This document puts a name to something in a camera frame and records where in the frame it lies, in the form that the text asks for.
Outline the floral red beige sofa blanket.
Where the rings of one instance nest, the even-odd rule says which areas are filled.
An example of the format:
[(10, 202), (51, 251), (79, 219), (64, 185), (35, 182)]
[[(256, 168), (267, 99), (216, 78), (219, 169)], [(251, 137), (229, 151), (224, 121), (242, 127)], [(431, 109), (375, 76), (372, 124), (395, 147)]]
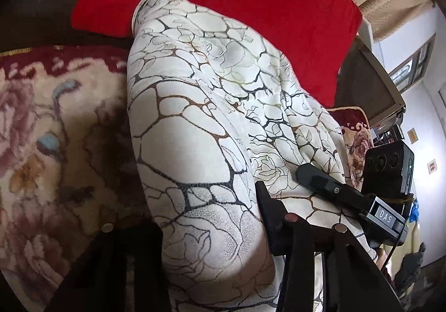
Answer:
[(104, 228), (148, 216), (126, 110), (128, 51), (1, 54), (3, 311), (43, 311)]

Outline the white crackle-pattern coat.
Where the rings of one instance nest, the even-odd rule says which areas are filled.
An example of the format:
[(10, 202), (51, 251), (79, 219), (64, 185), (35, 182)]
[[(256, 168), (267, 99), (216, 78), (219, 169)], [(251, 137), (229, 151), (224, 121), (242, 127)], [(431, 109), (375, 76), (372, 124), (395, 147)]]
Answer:
[(188, 0), (141, 0), (132, 17), (127, 110), (147, 204), (163, 232), (173, 311), (274, 311), (284, 260), (256, 202), (313, 225), (353, 215), (295, 180), (311, 163), (350, 179), (342, 130), (286, 56), (247, 25)]

